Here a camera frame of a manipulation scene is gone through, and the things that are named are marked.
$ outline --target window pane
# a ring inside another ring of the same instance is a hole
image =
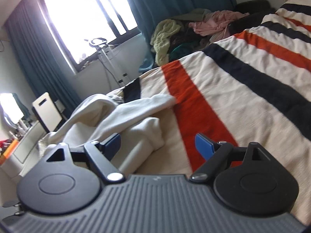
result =
[[[96,50],[84,39],[116,39],[95,0],[45,0],[49,15],[74,60],[80,63]]]
[[[131,8],[127,0],[111,0],[113,6],[116,8],[117,12],[122,17],[125,25],[129,30],[137,27],[137,23],[132,14]]]
[[[109,17],[117,27],[120,35],[126,33],[126,30],[124,29],[123,25],[121,24],[120,20],[117,17],[117,14],[114,12],[112,6],[110,5],[108,0],[100,0],[102,5],[104,6],[105,10],[107,11]]]

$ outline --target orange object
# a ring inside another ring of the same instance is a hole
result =
[[[12,155],[14,149],[18,145],[18,140],[14,140],[10,146],[5,150],[5,152],[0,157],[0,166]]]

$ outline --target window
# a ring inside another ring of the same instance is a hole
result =
[[[96,55],[85,39],[118,45],[139,34],[127,0],[41,0],[49,25],[77,71]]]

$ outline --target bed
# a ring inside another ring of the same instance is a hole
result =
[[[170,94],[160,118],[165,146],[137,173],[190,175],[204,159],[194,137],[257,141],[298,181],[292,210],[311,223],[311,0],[288,0],[259,27],[155,68],[126,86],[125,102]]]

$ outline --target window frame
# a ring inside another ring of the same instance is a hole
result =
[[[95,0],[100,8],[100,10],[102,11],[102,13],[104,14],[104,17],[107,19],[107,23],[109,25],[109,27],[111,28],[111,30],[113,31],[113,33],[116,36],[116,39],[114,39],[113,41],[109,42],[109,44],[111,45],[120,45],[122,43],[124,43],[125,41],[133,38],[134,36],[138,35],[140,33],[138,27],[132,29],[132,30],[128,30],[126,25],[124,24],[123,19],[121,18],[121,16],[116,12],[116,15],[118,17],[118,19],[120,20],[121,24],[123,25],[124,29],[126,30],[126,33],[120,35],[119,31],[117,30],[115,24],[113,23],[113,21],[111,20],[111,18],[109,17],[109,15],[107,14],[104,6],[102,5],[102,3],[100,2],[100,0]],[[85,63],[87,61],[92,61],[92,60],[96,60],[98,59],[98,53],[94,52],[92,55],[90,55],[89,57],[87,57],[86,59],[84,59],[82,62],[77,63],[73,56],[71,55],[71,52],[69,51],[69,49],[66,47],[64,41],[62,40],[57,28],[55,27],[50,15],[49,15],[49,11],[48,8],[46,6],[45,0],[39,0],[39,2],[41,3],[42,6],[42,10],[43,13],[46,17],[47,23],[49,24],[52,33],[55,35],[55,37],[57,38],[57,41],[59,42],[61,48],[63,49],[63,51],[65,52],[66,56],[68,57],[68,59],[70,60],[70,62],[72,63],[72,65],[74,66],[74,68],[76,69],[77,72],[80,72],[83,69],[83,66],[85,65]]]

